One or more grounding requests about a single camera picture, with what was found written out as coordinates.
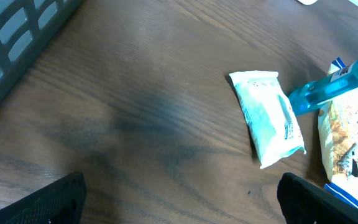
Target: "tissue packet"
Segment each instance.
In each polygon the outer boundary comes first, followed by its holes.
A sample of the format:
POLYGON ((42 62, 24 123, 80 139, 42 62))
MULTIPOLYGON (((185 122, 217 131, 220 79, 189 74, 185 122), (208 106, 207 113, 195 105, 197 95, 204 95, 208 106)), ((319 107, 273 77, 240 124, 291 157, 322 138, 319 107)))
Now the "tissue packet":
POLYGON ((297 150, 306 154, 302 134, 278 72, 230 74, 258 153, 261 169, 297 150))
MULTIPOLYGON (((338 58, 329 73, 341 67, 344 64, 338 58)), ((358 88, 320 109, 318 131, 323 165, 331 181, 324 188, 358 208, 358 88)))

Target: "gray basket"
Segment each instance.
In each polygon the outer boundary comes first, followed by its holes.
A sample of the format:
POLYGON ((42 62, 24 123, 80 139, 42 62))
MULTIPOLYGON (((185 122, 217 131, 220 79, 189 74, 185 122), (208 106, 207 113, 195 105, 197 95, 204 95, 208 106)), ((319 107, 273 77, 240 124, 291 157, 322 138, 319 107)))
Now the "gray basket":
POLYGON ((0 0, 0 101, 83 0, 0 0))

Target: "teal plastic bottle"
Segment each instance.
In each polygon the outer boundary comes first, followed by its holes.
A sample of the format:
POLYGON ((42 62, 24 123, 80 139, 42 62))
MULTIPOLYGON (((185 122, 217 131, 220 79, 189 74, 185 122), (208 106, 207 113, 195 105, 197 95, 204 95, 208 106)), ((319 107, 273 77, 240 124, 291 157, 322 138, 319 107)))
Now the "teal plastic bottle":
POLYGON ((358 60, 326 78, 309 82, 288 98, 295 115, 300 115, 320 109, 325 102, 355 88, 358 88, 358 60))

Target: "wooden table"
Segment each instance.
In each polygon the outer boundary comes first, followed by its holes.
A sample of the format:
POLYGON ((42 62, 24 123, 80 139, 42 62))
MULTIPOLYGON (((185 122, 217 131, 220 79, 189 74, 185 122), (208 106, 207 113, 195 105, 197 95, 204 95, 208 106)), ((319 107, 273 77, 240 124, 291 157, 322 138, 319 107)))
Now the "wooden table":
POLYGON ((358 58, 358 7, 320 0, 88 0, 0 106, 0 209, 75 170, 83 223, 283 223, 284 172, 323 186, 317 115, 307 155, 260 170, 239 70, 285 93, 358 58))

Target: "bottle label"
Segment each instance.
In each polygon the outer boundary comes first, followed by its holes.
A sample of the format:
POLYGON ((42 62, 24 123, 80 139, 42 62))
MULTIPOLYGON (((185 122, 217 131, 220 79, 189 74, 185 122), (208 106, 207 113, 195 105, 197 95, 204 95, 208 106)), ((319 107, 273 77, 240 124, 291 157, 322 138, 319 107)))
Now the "bottle label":
POLYGON ((354 63, 342 68, 341 70, 334 72, 334 74, 331 77, 330 82, 333 82, 333 81, 337 80, 338 78, 344 77, 345 75, 349 74, 352 71, 353 65, 354 65, 354 63))

